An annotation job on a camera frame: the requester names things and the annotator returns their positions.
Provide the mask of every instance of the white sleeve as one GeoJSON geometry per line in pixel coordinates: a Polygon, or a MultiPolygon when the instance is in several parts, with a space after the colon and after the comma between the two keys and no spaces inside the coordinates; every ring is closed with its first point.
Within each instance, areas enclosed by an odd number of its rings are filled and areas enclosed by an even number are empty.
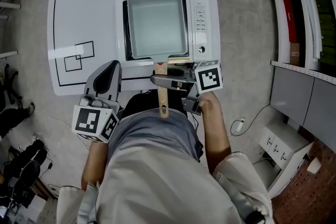
{"type": "Polygon", "coordinates": [[[232,153],[222,160],[213,172],[217,181],[221,176],[242,193],[255,210],[265,216],[267,224],[274,222],[271,199],[266,187],[244,153],[232,153]]]}
{"type": "Polygon", "coordinates": [[[59,191],[56,224],[76,224],[85,191],[75,187],[62,187],[59,191]]]}

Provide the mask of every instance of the chair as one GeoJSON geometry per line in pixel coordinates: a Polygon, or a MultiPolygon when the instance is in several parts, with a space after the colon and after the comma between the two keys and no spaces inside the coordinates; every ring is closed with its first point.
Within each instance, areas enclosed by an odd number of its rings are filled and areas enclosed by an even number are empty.
{"type": "Polygon", "coordinates": [[[14,205],[23,205],[25,208],[31,203],[34,192],[32,187],[38,180],[40,164],[31,160],[20,172],[19,177],[12,176],[2,185],[1,204],[12,208],[14,205]]]}
{"type": "Polygon", "coordinates": [[[15,103],[12,96],[15,97],[17,100],[22,99],[22,96],[19,96],[16,93],[16,91],[14,91],[13,89],[13,81],[14,81],[15,76],[18,75],[18,72],[15,71],[14,74],[11,77],[9,77],[8,69],[9,69],[9,64],[6,64],[4,85],[2,85],[0,82],[0,112],[3,111],[3,109],[6,107],[5,94],[4,94],[5,91],[7,91],[10,104],[15,103]]]}

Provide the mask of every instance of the wooden handle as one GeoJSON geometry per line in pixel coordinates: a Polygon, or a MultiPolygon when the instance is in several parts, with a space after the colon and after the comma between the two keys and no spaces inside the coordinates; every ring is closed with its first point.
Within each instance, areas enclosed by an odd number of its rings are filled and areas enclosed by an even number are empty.
{"type": "MultiPolygon", "coordinates": [[[[167,63],[154,63],[155,74],[167,75],[167,63]]],[[[168,89],[158,86],[158,96],[159,96],[159,109],[160,109],[160,117],[168,118],[169,110],[168,110],[168,89]]]]}

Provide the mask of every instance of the metal shelf rail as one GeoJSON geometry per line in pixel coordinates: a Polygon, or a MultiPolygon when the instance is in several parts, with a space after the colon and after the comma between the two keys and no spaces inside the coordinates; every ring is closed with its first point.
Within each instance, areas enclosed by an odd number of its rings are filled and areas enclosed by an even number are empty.
{"type": "Polygon", "coordinates": [[[312,76],[312,77],[315,77],[315,78],[318,78],[320,80],[324,80],[326,82],[329,82],[331,84],[336,85],[336,78],[334,78],[332,76],[322,74],[322,73],[314,71],[314,70],[306,69],[306,68],[303,68],[303,67],[292,66],[288,63],[281,63],[281,62],[276,62],[276,61],[271,61],[271,65],[275,66],[275,67],[282,67],[282,68],[293,70],[293,71],[296,71],[296,72],[299,72],[299,73],[303,73],[303,74],[306,74],[306,75],[309,75],[309,76],[312,76]]]}

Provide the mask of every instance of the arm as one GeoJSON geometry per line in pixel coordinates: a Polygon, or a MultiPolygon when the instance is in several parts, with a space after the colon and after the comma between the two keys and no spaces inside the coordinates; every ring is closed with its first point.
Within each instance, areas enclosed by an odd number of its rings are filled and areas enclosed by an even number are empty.
{"type": "Polygon", "coordinates": [[[202,110],[205,154],[209,172],[212,174],[216,166],[231,153],[230,142],[226,134],[221,105],[213,92],[203,93],[199,97],[202,110]]]}
{"type": "Polygon", "coordinates": [[[83,190],[86,190],[89,182],[92,182],[94,185],[96,185],[97,181],[102,183],[105,173],[107,151],[107,143],[91,143],[89,156],[86,160],[82,175],[81,185],[83,190]]]}

